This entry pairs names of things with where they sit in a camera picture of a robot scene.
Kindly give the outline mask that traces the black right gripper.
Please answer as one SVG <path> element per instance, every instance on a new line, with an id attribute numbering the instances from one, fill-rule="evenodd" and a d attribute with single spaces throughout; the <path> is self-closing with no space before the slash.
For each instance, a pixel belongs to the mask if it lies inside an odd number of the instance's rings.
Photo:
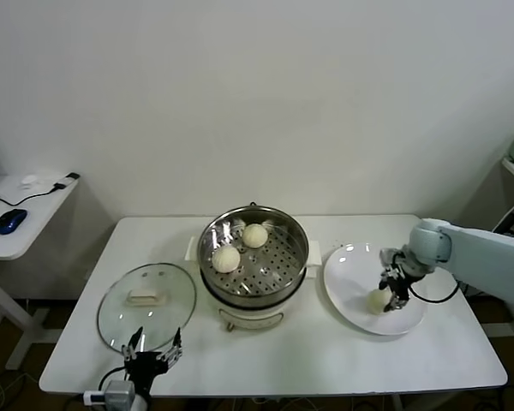
<path id="1" fill-rule="evenodd" d="M 402 266 L 395 259 L 397 250 L 395 248 L 383 248 L 380 250 L 380 274 L 379 289 L 391 289 L 391 292 L 398 300 L 390 300 L 384 307 L 384 312 L 400 310 L 407 305 L 409 299 L 410 281 L 405 276 Z"/>

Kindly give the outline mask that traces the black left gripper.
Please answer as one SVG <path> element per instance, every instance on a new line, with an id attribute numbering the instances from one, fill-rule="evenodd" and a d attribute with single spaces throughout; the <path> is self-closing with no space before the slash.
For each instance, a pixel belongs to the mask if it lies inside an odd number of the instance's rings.
<path id="1" fill-rule="evenodd" d="M 128 381 L 134 384 L 135 393 L 140 396 L 150 396 L 154 379 L 166 374 L 170 370 L 169 364 L 176 364 L 182 356 L 182 335 L 181 328 L 178 328 L 170 348 L 161 355 L 158 352 L 136 353 L 142 332 L 143 327 L 140 326 L 129 338 L 128 343 L 122 345 L 122 355 Z"/>

